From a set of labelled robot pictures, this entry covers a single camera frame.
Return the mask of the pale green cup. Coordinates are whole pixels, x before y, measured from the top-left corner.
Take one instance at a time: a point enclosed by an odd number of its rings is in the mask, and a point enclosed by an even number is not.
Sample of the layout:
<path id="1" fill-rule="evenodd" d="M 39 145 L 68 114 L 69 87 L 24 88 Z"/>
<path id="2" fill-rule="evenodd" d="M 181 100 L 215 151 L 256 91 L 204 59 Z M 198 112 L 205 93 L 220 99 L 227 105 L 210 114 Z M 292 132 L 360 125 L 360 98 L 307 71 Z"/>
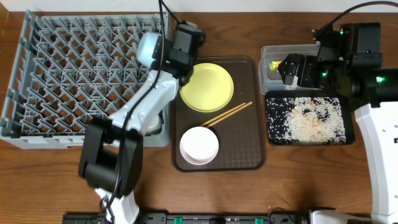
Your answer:
<path id="1" fill-rule="evenodd" d="M 150 123 L 146 135 L 158 134 L 162 129 L 162 117 L 157 115 Z"/>

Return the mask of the yellow round plate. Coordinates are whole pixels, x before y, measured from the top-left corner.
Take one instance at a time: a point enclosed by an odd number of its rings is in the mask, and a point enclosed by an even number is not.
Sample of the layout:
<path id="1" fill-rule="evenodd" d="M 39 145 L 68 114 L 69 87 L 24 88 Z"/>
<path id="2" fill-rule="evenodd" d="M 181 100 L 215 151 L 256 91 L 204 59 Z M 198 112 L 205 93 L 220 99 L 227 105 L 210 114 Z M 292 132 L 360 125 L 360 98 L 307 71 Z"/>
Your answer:
<path id="1" fill-rule="evenodd" d="M 218 111 L 234 94 L 229 72 L 215 63 L 199 63 L 193 67 L 190 81 L 180 89 L 180 96 L 191 109 L 203 113 Z"/>

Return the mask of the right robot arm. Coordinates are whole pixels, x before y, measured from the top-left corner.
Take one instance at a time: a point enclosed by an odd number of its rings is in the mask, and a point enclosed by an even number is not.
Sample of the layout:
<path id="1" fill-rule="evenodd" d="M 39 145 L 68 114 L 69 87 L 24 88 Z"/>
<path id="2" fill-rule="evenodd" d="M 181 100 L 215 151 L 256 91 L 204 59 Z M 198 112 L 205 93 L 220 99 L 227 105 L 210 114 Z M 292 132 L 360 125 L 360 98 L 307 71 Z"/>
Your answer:
<path id="1" fill-rule="evenodd" d="M 346 98 L 366 148 L 371 223 L 397 223 L 397 69 L 382 67 L 378 22 L 327 24 L 313 32 L 316 56 L 289 53 L 277 67 L 285 85 Z"/>

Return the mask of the light blue bowl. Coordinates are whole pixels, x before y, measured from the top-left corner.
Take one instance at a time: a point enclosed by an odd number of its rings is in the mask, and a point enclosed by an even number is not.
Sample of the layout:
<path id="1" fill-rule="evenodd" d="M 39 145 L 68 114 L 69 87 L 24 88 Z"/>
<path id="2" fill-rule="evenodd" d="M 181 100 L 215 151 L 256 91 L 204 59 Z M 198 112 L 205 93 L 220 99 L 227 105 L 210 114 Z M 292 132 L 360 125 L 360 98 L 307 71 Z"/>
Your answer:
<path id="1" fill-rule="evenodd" d="M 137 48 L 137 60 L 145 67 L 150 68 L 152 63 L 155 62 L 154 52 L 160 43 L 161 35 L 155 32 L 146 32 Z"/>

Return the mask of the pink white bowl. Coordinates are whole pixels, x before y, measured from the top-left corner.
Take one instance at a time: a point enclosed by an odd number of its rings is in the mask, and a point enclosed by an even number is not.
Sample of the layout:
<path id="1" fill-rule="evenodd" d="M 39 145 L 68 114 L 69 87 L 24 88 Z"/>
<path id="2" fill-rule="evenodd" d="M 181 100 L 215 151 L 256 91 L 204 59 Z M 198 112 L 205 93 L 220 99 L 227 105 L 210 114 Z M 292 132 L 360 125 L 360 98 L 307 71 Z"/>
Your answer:
<path id="1" fill-rule="evenodd" d="M 187 130 L 179 144 L 183 158 L 196 166 L 211 162 L 217 156 L 219 146 L 216 134 L 208 128 L 199 126 Z"/>

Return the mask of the wooden chopstick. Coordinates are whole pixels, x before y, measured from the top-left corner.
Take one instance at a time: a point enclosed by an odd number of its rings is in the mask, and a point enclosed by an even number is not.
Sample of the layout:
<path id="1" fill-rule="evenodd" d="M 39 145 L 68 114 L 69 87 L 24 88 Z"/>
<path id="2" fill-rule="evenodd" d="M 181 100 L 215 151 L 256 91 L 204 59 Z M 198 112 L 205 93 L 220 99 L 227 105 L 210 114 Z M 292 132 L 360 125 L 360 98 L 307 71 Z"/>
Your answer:
<path id="1" fill-rule="evenodd" d="M 234 110 L 236 110 L 236 109 L 238 109 L 238 108 L 244 106 L 245 104 L 246 104 L 246 103 L 241 103 L 240 105 L 235 106 L 234 108 L 231 108 L 230 110 L 228 110 L 228 111 L 226 111 L 226 112 L 224 112 L 224 113 L 221 113 L 221 114 L 219 114 L 218 116 L 215 116 L 214 118 L 212 118 L 212 119 L 210 119 L 210 120 L 208 120 L 208 121 L 202 123 L 200 126 L 205 126 L 205 125 L 207 125 L 207 124 L 210 124 L 211 122 L 216 121 L 216 120 L 219 119 L 219 118 L 222 118 L 223 116 L 225 116 L 225 115 L 231 113 L 232 111 L 234 111 Z"/>
<path id="2" fill-rule="evenodd" d="M 229 118 L 230 116 L 232 116 L 233 114 L 237 113 L 238 111 L 241 111 L 241 110 L 243 110 L 243 109 L 245 109 L 245 108 L 247 108 L 248 106 L 251 106 L 251 105 L 252 105 L 252 102 L 250 101 L 250 102 L 246 103 L 244 106 L 242 106 L 242 107 L 240 107 L 240 108 L 238 108 L 238 109 L 232 111 L 231 113 L 229 113 L 229 114 L 223 116 L 222 118 L 219 118 L 219 119 L 217 119 L 216 121 L 213 121 L 213 122 L 211 122 L 210 124 L 207 124 L 207 125 L 202 126 L 202 127 L 209 128 L 209 127 L 211 127 L 211 126 L 214 126 L 215 124 L 221 122 L 222 120 L 224 120 L 224 119 L 226 119 L 226 118 Z"/>

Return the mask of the green snack wrapper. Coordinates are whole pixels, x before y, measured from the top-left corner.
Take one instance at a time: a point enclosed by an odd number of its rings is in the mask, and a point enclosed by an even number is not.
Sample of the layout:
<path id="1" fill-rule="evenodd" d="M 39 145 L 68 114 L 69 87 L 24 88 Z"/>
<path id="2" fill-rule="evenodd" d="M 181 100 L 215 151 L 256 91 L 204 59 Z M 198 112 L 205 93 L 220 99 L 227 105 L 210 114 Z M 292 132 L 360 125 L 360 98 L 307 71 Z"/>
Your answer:
<path id="1" fill-rule="evenodd" d="M 280 63 L 281 63 L 281 61 L 274 61 L 274 60 L 273 60 L 273 61 L 269 64 L 269 69 L 270 69 L 270 71 L 276 71 L 276 70 L 278 69 Z"/>

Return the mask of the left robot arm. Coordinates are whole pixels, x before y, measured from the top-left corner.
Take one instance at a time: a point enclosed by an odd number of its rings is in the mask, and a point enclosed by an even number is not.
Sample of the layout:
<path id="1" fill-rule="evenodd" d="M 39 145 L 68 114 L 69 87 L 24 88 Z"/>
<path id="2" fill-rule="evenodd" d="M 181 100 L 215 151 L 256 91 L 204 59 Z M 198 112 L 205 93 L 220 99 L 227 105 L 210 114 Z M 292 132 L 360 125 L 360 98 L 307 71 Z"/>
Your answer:
<path id="1" fill-rule="evenodd" d="M 86 127 L 78 174 L 101 197 L 103 220 L 134 223 L 139 214 L 133 190 L 142 172 L 144 136 L 159 113 L 189 82 L 206 34 L 182 22 L 174 40 L 147 32 L 137 59 L 149 68 L 137 93 L 107 119 L 94 117 Z"/>

